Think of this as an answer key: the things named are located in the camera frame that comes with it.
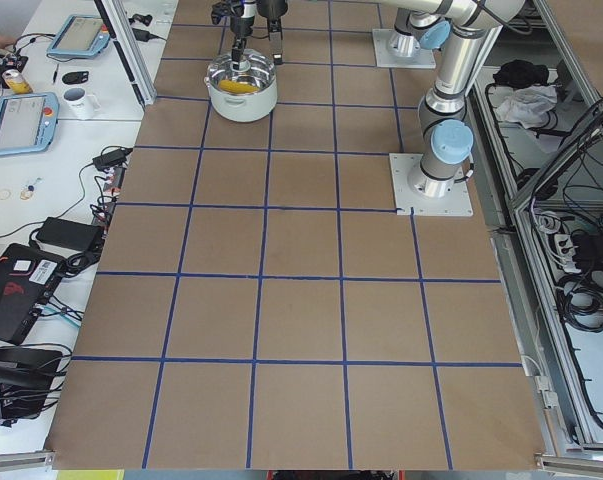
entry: red logo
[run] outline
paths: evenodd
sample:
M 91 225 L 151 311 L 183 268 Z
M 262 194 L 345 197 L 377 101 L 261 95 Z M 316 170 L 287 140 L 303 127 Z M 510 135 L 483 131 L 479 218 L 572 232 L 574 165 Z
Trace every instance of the red logo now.
M 6 283 L 5 288 L 3 289 L 3 296 L 7 297 L 8 295 L 14 295 L 15 293 L 20 293 L 21 295 L 23 295 L 25 291 L 23 290 L 23 287 L 18 283 Z

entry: black laptop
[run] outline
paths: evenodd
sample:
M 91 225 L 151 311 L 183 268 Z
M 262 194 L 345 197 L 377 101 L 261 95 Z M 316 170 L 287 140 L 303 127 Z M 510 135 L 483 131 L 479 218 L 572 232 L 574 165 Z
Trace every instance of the black laptop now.
M 11 244 L 0 258 L 0 340 L 20 345 L 62 277 L 65 258 Z

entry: blue tablet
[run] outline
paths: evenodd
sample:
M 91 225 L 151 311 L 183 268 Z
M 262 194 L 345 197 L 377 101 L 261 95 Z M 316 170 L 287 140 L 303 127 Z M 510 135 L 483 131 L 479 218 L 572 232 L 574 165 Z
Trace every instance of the blue tablet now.
M 98 15 L 70 15 L 48 47 L 55 58 L 92 58 L 110 41 L 103 20 Z
M 0 98 L 0 156 L 42 152 L 48 148 L 59 114 L 54 93 Z

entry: white pot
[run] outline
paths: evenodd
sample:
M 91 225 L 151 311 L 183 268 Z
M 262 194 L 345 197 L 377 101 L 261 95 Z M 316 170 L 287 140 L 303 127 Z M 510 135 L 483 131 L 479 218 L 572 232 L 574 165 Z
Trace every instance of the white pot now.
M 241 71 L 232 70 L 232 59 L 226 53 L 208 66 L 205 84 L 212 106 L 222 117 L 235 122 L 254 122 L 268 115 L 277 103 L 277 80 L 274 64 L 260 53 L 246 49 L 245 60 L 249 66 Z M 253 93 L 230 93 L 221 90 L 221 80 L 234 80 L 259 87 Z

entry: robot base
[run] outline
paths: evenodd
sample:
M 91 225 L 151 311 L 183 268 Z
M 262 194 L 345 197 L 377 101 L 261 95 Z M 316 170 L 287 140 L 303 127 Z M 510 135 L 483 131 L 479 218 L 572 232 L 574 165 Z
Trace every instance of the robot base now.
M 394 30 L 375 28 L 372 30 L 374 40 L 374 53 L 377 58 L 377 67 L 387 68 L 420 68 L 434 69 L 436 62 L 432 50 L 420 49 L 414 57 L 398 57 L 388 50 L 388 42 Z
M 428 198 L 417 194 L 408 185 L 408 172 L 421 161 L 423 155 L 416 153 L 391 153 L 392 187 L 394 188 L 394 204 L 398 215 L 414 215 L 425 217 L 471 217 L 472 204 L 465 182 L 455 183 L 443 198 Z M 456 178 L 461 178 L 463 171 L 459 168 Z

